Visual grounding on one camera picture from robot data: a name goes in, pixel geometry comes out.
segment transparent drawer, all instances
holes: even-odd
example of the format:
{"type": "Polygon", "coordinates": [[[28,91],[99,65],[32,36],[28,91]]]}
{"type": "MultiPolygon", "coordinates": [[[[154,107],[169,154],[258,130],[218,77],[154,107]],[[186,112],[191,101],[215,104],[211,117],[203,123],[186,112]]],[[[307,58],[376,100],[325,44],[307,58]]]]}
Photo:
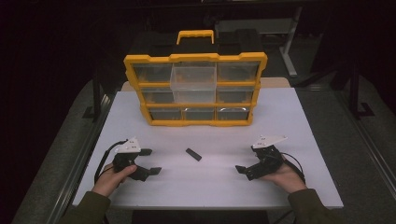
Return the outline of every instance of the transparent drawer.
{"type": "Polygon", "coordinates": [[[186,120],[212,120],[215,117],[214,107],[191,107],[183,108],[186,120]]]}
{"type": "Polygon", "coordinates": [[[216,101],[216,91],[212,90],[191,90],[191,91],[173,91],[175,103],[186,104],[212,104],[216,101]]]}
{"type": "Polygon", "coordinates": [[[254,81],[259,62],[218,63],[218,81],[254,81]]]}
{"type": "Polygon", "coordinates": [[[212,62],[174,63],[170,82],[173,91],[214,89],[216,64],[212,62]]]}
{"type": "Polygon", "coordinates": [[[139,82],[168,82],[171,78],[171,63],[131,64],[139,82]]]}
{"type": "Polygon", "coordinates": [[[218,120],[247,120],[248,107],[218,107],[218,120]]]}
{"type": "Polygon", "coordinates": [[[179,108],[149,108],[148,112],[153,120],[180,120],[181,113],[179,108]]]}
{"type": "Polygon", "coordinates": [[[218,87],[219,103],[251,103],[254,87],[218,87]]]}
{"type": "Polygon", "coordinates": [[[170,88],[142,88],[145,102],[149,104],[168,104],[174,102],[170,88]]]}

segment person's right hand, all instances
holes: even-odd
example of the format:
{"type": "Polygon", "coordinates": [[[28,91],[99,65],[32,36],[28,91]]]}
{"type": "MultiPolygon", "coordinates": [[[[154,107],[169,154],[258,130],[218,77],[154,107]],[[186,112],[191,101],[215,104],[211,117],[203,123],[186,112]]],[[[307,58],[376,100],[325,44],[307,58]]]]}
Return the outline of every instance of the person's right hand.
{"type": "Polygon", "coordinates": [[[274,182],[287,193],[307,189],[304,181],[285,163],[276,172],[262,176],[260,179],[274,182]]]}

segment person's left hand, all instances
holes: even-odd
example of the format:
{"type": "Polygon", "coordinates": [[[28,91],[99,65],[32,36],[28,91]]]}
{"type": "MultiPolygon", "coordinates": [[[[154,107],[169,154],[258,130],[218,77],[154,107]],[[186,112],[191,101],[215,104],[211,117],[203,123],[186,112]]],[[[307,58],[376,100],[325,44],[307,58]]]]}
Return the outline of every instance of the person's left hand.
{"type": "Polygon", "coordinates": [[[99,176],[99,179],[93,186],[92,192],[101,194],[105,197],[110,196],[119,184],[123,183],[127,176],[133,173],[136,169],[136,165],[130,165],[116,173],[113,168],[113,163],[106,165],[104,172],[99,176]]]}

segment table leg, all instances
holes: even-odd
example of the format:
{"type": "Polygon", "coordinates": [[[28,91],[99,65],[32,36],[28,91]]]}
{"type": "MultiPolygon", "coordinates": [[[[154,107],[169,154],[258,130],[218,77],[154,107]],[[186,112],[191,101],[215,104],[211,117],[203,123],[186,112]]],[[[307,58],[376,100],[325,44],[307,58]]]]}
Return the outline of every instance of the table leg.
{"type": "Polygon", "coordinates": [[[283,58],[283,61],[285,62],[286,68],[288,69],[289,75],[291,77],[296,77],[297,76],[297,72],[294,69],[293,63],[291,62],[291,59],[290,59],[290,56],[289,56],[289,49],[290,49],[290,46],[291,46],[291,41],[294,38],[294,33],[296,31],[298,20],[300,18],[300,14],[301,14],[302,10],[303,10],[302,7],[297,7],[296,8],[296,11],[294,12],[293,20],[291,21],[291,24],[290,24],[290,29],[289,29],[289,32],[288,32],[288,38],[286,40],[286,43],[285,43],[284,46],[279,48],[280,53],[281,53],[282,58],[283,58]]]}

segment hand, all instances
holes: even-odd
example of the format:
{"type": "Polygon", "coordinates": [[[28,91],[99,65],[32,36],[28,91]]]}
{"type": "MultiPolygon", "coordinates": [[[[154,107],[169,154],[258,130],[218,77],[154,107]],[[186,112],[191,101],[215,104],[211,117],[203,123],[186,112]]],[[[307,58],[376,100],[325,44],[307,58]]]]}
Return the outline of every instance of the hand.
{"type": "Polygon", "coordinates": [[[136,165],[130,165],[116,173],[113,168],[113,163],[110,163],[105,166],[104,172],[99,176],[92,191],[108,197],[114,189],[116,189],[120,183],[123,183],[127,176],[136,169],[136,165]]]}
{"type": "Polygon", "coordinates": [[[274,182],[287,193],[307,189],[303,180],[285,163],[276,172],[262,176],[260,179],[274,182]]]}

